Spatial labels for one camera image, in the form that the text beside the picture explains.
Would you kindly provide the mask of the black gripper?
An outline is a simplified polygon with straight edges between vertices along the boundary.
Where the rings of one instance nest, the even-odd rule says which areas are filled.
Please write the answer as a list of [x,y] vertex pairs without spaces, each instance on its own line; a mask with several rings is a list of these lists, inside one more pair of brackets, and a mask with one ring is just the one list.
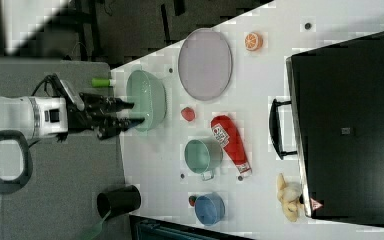
[[[81,93],[84,109],[79,110],[76,105],[67,106],[68,133],[81,133],[86,130],[97,130],[97,138],[105,140],[118,134],[115,126],[115,110],[132,109],[133,103],[117,102],[114,97],[104,97],[98,94]],[[118,120],[118,127],[122,131],[134,128],[145,121],[144,118],[122,118]]]

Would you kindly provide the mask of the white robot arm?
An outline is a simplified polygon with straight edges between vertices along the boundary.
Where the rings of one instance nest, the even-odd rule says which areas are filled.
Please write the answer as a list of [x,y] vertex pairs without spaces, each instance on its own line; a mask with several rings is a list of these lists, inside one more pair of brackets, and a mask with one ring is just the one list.
[[0,194],[25,187],[33,172],[30,147],[42,139],[97,130],[100,140],[143,123],[115,114],[134,105],[119,98],[81,93],[65,97],[0,96]]

